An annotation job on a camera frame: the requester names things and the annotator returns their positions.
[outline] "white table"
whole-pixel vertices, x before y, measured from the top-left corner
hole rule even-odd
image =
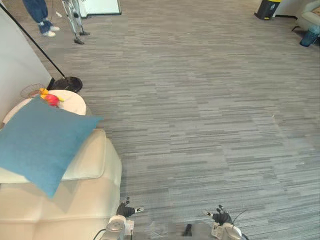
[[[49,94],[53,94],[62,98],[64,101],[59,103],[59,108],[78,115],[86,115],[87,106],[83,98],[73,91],[67,90],[50,90]],[[6,124],[24,105],[29,103],[32,98],[28,98],[18,103],[4,117],[3,123]]]

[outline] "cream leather couch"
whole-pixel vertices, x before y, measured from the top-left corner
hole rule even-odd
[[[82,145],[52,199],[23,176],[1,174],[0,240],[92,240],[120,201],[121,160],[101,129]]]

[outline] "black cable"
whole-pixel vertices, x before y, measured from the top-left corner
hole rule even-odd
[[[42,50],[42,48],[36,43],[36,41],[30,36],[30,34],[20,25],[20,23],[14,18],[14,16],[11,15],[10,12],[0,3],[0,8],[15,22],[15,24],[18,25],[18,27],[28,36],[28,38],[33,42],[33,44],[42,52],[42,54],[52,63],[52,65],[55,67],[55,69],[58,70],[58,72],[63,76],[63,78],[66,78],[64,73],[55,65],[55,63],[48,57],[48,55],[45,53],[45,51]]]
[[[97,232],[97,234],[94,236],[93,240],[96,240],[97,236],[99,235],[99,233],[101,233],[102,231],[105,231],[106,229],[103,228],[100,231]]]

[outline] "white sneaker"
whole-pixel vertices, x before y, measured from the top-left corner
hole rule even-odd
[[[58,32],[58,31],[60,31],[60,27],[58,27],[58,26],[51,26],[51,27],[50,27],[50,31],[52,31],[52,32]]]
[[[47,31],[45,33],[42,33],[43,36],[45,37],[54,37],[56,34],[53,31]]]

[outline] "lamp base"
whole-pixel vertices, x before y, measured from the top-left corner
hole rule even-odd
[[[51,90],[68,90],[74,93],[79,92],[82,89],[82,81],[75,76],[67,76],[66,78],[60,78],[52,85]]]

